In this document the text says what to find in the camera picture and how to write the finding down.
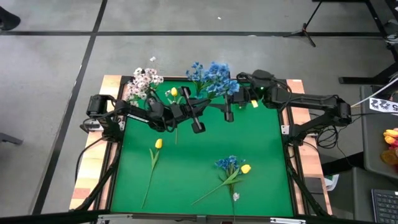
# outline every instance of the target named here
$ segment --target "green board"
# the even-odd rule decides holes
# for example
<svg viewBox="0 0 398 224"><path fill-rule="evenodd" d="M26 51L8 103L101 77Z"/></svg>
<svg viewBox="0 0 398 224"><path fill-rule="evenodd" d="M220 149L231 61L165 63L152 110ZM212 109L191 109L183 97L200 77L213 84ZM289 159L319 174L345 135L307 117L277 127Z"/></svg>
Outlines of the green board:
<svg viewBox="0 0 398 224"><path fill-rule="evenodd" d="M172 87L195 87L191 82L165 81L157 90L164 102L164 92ZM214 103L223 103L217 98ZM252 167L242 174L235 185L240 199L235 202L235 214L247 216L292 217L288 177L277 110L262 105L239 109L233 105L234 122L224 120L224 114L207 107L200 121L204 133L192 131L192 121L178 126L175 133L158 133L147 124L128 119L118 174L111 205L112 212L173 213L191 215L232 215L228 187L224 186L191 206L191 203L216 186L224 172L215 161L230 155L245 159ZM155 149L158 138L163 139L152 183L141 208L150 176L149 148Z"/></svg>

